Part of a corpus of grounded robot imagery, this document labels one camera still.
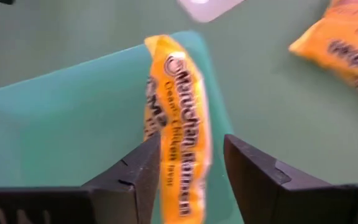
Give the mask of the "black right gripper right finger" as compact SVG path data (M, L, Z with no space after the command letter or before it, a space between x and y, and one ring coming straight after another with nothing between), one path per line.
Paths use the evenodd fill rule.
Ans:
M224 161L244 223L358 224L358 184L330 184L232 134Z

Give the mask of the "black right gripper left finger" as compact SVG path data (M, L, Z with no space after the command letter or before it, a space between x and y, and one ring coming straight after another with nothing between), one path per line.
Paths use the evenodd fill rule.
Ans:
M75 187L0 187L0 223L152 221L160 171L154 134L96 177Z

